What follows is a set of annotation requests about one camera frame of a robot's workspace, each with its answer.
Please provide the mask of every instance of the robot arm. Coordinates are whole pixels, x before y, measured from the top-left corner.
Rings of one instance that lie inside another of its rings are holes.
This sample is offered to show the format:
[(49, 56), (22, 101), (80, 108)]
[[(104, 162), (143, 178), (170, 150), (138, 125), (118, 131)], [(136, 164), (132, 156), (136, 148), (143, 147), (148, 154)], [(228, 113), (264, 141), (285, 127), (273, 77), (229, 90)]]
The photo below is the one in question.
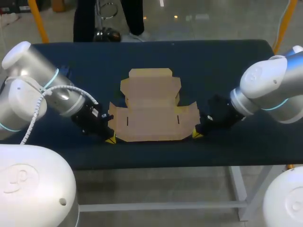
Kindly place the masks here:
[(258, 109), (276, 121), (293, 123), (303, 117), (303, 48), (249, 67), (231, 92), (234, 107), (244, 116)]
[[(0, 140), (28, 125), (44, 91), (55, 86), (73, 86), (29, 42), (21, 42), (10, 50), (2, 67), (8, 79), (0, 93), (0, 106), (5, 106), (0, 109)], [(41, 102), (38, 119), (45, 114), (46, 104), (63, 117), (71, 117), (85, 134), (97, 134), (105, 140), (113, 135), (107, 127), (111, 116), (102, 114), (102, 106), (92, 103), (80, 92), (64, 88), (53, 90)]]
[(303, 48), (295, 46), (283, 56), (255, 63), (244, 72), (240, 86), (231, 91), (230, 98), (215, 96), (208, 103), (210, 113), (201, 114), (194, 138), (213, 129), (230, 128), (260, 109), (281, 123), (301, 119)]
[(75, 177), (60, 155), (0, 144), (0, 157), (0, 226), (79, 226)]

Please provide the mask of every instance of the unfolded cardboard box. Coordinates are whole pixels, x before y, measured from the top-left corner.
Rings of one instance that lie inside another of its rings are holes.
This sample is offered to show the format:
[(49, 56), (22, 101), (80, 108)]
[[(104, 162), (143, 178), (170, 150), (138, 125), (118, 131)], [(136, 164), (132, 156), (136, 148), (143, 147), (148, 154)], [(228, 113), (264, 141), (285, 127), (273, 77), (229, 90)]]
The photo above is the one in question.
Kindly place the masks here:
[(121, 81), (128, 108), (109, 105), (108, 126), (127, 141), (182, 140), (200, 123), (196, 102), (177, 106), (180, 78), (170, 69), (132, 69)]

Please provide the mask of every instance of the blue led ring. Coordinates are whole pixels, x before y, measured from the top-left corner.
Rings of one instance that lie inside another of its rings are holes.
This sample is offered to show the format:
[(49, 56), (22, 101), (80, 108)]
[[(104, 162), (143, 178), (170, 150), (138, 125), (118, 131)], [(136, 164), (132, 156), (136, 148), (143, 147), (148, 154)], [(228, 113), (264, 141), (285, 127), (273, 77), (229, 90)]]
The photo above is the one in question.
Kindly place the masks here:
[(273, 107), (273, 108), (269, 108), (269, 109), (262, 109), (262, 110), (266, 110), (266, 111), (269, 111), (269, 110), (275, 110), (281, 106), (283, 106), (286, 102), (287, 102), (288, 98), (286, 100), (284, 100), (283, 102), (281, 102), (279, 105)]

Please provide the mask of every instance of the black pants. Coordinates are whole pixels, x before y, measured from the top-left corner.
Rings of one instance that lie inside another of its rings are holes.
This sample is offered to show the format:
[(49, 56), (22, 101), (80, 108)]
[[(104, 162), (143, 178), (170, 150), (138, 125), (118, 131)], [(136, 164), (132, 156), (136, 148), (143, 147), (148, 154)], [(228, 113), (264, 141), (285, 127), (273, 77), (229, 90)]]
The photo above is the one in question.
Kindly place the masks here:
[[(78, 0), (74, 19), (74, 42), (92, 42), (95, 30), (96, 0)], [(143, 0), (121, 0), (129, 30), (134, 35), (144, 31)]]

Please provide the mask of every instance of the table leg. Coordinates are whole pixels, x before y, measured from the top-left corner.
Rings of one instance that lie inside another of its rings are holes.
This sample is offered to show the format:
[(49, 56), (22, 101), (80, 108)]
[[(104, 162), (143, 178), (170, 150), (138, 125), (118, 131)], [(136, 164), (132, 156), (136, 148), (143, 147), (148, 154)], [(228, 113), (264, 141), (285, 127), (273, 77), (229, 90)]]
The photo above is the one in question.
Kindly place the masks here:
[(247, 198), (245, 185), (243, 182), (240, 166), (230, 166), (232, 186), (236, 195), (237, 201), (245, 201)]
[(247, 207), (239, 209), (240, 221), (253, 219), (255, 211), (262, 204), (264, 194), (271, 182), (282, 173), (285, 165), (264, 166), (255, 185), (246, 198)]

